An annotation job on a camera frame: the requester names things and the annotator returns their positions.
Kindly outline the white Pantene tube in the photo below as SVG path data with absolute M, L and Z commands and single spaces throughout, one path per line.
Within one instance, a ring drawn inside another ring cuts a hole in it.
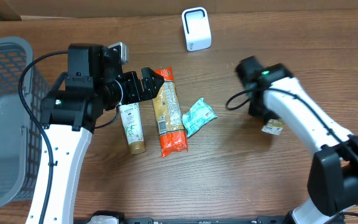
M 119 107 L 121 121 L 131 154 L 141 154 L 146 151 L 140 109 L 138 103 L 121 105 Z

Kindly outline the spaghetti pack orange ends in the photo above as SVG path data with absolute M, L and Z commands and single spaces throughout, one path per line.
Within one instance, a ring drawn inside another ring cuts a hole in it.
M 158 126 L 162 157 L 173 152 L 188 151 L 185 127 L 181 120 L 181 109 L 175 89 L 172 67 L 156 70 L 163 76 L 164 83 L 153 99 Z

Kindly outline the teal snack packet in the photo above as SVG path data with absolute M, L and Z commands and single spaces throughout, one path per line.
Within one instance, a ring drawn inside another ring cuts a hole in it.
M 190 138 L 197 133 L 204 125 L 218 118 L 212 107 L 200 98 L 188 112 L 182 115 L 182 122 L 187 131 L 186 136 Z

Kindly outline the green yellow snack pouch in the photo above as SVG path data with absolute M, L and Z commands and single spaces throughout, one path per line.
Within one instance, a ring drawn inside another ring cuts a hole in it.
M 284 128 L 284 123 L 281 119 L 270 119 L 263 126 L 262 131 L 267 134 L 279 136 Z

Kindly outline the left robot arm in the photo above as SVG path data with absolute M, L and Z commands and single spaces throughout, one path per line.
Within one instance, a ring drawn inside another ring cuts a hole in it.
M 43 139 L 39 171 L 27 223 L 73 223 L 81 166 L 97 119 L 119 106 L 157 97 L 164 78 L 149 67 L 123 72 L 127 47 L 118 42 L 70 44 L 63 72 L 40 102 L 37 118 L 21 103 Z

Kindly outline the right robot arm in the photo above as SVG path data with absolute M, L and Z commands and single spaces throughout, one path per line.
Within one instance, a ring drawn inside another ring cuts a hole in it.
M 248 96 L 249 115 L 281 119 L 312 157 L 308 199 L 283 223 L 329 223 L 358 205 L 358 135 L 335 122 L 281 63 L 265 67 L 255 56 L 235 68 Z

